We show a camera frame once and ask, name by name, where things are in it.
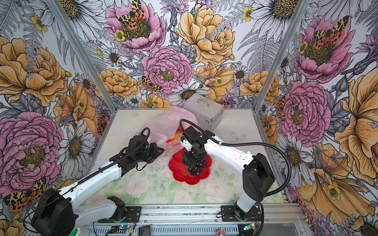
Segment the red flower-shaped plate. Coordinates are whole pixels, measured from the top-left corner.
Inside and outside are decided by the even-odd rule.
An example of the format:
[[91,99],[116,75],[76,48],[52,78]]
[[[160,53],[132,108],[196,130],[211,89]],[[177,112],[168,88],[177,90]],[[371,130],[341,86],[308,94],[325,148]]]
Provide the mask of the red flower-shaped plate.
[[207,166],[203,169],[202,173],[198,176],[192,177],[187,173],[187,166],[183,163],[183,153],[185,149],[181,149],[174,155],[172,155],[171,160],[168,163],[169,170],[173,174],[173,178],[177,182],[186,183],[188,185],[196,185],[201,180],[205,180],[210,176],[210,167],[212,166],[212,158],[208,155],[205,160],[207,161]]

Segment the silver metal case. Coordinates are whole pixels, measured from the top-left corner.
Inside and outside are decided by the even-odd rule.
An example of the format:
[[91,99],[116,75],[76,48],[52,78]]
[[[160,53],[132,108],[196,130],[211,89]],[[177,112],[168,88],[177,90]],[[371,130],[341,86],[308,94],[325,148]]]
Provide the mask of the silver metal case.
[[195,93],[184,102],[183,108],[193,113],[198,126],[214,131],[222,120],[224,107],[202,95]]

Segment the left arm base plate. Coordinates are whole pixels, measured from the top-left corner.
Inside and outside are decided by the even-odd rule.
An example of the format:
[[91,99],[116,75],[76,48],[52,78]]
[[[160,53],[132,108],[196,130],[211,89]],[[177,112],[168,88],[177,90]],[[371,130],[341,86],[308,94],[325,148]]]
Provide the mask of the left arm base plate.
[[119,206],[110,218],[100,219],[98,223],[138,223],[141,210],[140,206]]

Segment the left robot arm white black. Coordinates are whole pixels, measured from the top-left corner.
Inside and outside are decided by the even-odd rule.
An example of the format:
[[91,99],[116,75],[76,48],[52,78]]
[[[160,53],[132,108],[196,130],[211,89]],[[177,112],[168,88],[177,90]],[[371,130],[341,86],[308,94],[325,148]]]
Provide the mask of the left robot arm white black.
[[126,204],[118,197],[110,196],[88,206],[81,204],[108,183],[136,168],[138,163],[150,164],[163,153],[164,148],[148,143],[147,135],[134,136],[127,147],[97,171],[60,190],[45,191],[33,213],[31,226],[42,236],[68,236],[98,220],[123,221],[127,215]]

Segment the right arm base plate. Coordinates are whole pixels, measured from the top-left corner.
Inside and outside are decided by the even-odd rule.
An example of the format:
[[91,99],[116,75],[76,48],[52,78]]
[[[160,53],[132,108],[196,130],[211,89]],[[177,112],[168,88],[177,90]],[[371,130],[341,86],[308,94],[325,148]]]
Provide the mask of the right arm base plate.
[[261,221],[262,210],[258,207],[253,206],[248,213],[240,211],[241,216],[239,217],[235,212],[234,205],[223,205],[220,207],[220,212],[217,214],[223,222],[257,222]]

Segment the aluminium rail frame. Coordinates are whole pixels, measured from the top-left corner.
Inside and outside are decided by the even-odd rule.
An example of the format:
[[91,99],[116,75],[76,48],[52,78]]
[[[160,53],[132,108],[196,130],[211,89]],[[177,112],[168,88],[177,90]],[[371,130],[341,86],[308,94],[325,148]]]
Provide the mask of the aluminium rail frame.
[[[257,222],[223,222],[217,216],[221,211],[221,205],[143,205],[138,223],[130,223],[137,226],[143,225],[215,225],[233,224],[249,225],[254,223],[257,229],[262,229],[268,224],[293,224],[298,234],[309,236],[310,229],[307,226],[305,216],[297,204],[264,204],[262,207],[261,221]],[[58,236],[58,230],[62,229],[62,236],[69,235],[72,231],[98,222],[100,219],[110,218],[117,206],[112,203],[99,203],[83,205],[73,212],[73,220],[64,216],[54,226],[54,236]]]

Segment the pink plastic bag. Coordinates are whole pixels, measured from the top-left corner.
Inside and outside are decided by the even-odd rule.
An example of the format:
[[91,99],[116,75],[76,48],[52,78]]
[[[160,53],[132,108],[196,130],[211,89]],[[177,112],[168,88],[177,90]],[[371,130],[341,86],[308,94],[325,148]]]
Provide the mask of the pink plastic bag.
[[[171,107],[148,121],[147,127],[150,129],[150,142],[164,148],[164,153],[160,156],[161,158],[171,157],[183,149],[181,145],[182,131],[179,125],[181,119],[197,124],[193,113],[179,107]],[[180,137],[171,143],[166,143],[168,139],[173,138],[175,133],[178,133]]]

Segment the dark purple grapes toy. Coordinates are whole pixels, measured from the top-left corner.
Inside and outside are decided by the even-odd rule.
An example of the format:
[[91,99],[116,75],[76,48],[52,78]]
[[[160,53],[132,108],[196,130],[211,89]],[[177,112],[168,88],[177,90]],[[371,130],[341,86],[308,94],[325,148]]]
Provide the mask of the dark purple grapes toy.
[[187,167],[187,173],[192,176],[198,176],[202,173],[203,169],[207,166],[207,161],[197,162],[195,165]]

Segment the green round button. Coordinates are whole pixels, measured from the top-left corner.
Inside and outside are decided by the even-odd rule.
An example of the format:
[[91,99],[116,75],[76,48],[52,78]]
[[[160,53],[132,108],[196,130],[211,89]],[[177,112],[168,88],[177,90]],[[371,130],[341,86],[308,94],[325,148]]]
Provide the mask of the green round button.
[[70,234],[69,234],[69,236],[77,236],[78,235],[78,230],[76,229],[76,230],[74,230],[74,231],[72,231]]

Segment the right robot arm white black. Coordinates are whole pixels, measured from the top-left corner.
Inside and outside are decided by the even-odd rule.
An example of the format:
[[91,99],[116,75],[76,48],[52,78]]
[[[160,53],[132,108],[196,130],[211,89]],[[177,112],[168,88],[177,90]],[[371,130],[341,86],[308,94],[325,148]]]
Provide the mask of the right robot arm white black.
[[276,180],[263,154],[253,155],[226,146],[209,131],[199,132],[190,126],[183,132],[181,145],[186,149],[182,154],[183,164],[190,174],[198,174],[204,169],[208,155],[222,159],[242,173],[244,193],[234,204],[234,215],[240,221],[247,220],[250,210],[267,196],[268,190]]

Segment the red yellow mango toy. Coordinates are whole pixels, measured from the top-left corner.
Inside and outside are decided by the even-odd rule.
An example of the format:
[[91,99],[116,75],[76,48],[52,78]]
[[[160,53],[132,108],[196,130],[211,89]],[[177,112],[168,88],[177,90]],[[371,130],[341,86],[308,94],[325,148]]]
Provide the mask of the red yellow mango toy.
[[179,137],[180,137],[180,135],[178,133],[175,133],[174,136],[173,136],[173,138],[168,139],[166,141],[166,143],[171,143],[171,142],[177,140]]

